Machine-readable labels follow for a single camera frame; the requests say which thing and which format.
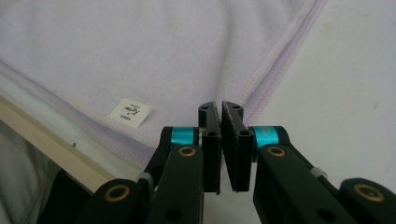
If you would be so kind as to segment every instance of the towel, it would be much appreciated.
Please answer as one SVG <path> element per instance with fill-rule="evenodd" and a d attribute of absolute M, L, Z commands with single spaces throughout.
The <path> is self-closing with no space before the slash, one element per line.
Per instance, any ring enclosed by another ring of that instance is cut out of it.
<path fill-rule="evenodd" d="M 0 72 L 144 166 L 203 103 L 253 123 L 324 3 L 20 0 L 0 10 Z"/>

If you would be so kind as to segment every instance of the blue tape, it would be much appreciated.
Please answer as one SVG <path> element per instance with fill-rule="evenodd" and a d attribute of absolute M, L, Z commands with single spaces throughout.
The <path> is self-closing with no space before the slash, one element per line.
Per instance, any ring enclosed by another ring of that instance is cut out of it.
<path fill-rule="evenodd" d="M 173 127 L 171 143 L 180 145 L 193 145 L 194 128 L 192 127 Z"/>
<path fill-rule="evenodd" d="M 279 137 L 277 136 L 276 129 L 273 126 L 253 126 L 256 134 L 257 149 L 268 144 L 278 144 Z"/>

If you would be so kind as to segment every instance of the care label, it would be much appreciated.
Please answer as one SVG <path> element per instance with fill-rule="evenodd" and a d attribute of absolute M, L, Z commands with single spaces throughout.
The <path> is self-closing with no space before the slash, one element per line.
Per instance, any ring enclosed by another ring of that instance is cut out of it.
<path fill-rule="evenodd" d="M 149 115 L 151 109 L 150 105 L 123 98 L 107 117 L 137 128 Z"/>

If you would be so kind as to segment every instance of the white tag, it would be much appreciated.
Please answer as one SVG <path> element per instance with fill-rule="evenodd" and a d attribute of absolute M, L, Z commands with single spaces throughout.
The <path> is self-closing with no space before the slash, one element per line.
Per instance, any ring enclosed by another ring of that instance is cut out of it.
<path fill-rule="evenodd" d="M 107 117 L 137 128 L 149 115 L 151 109 L 150 105 L 123 98 Z"/>

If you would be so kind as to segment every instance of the wooden strip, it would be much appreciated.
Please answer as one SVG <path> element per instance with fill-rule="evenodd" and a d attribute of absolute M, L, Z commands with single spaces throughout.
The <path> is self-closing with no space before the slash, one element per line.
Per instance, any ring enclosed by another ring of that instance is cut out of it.
<path fill-rule="evenodd" d="M 0 119 L 92 192 L 115 178 L 1 95 Z"/>

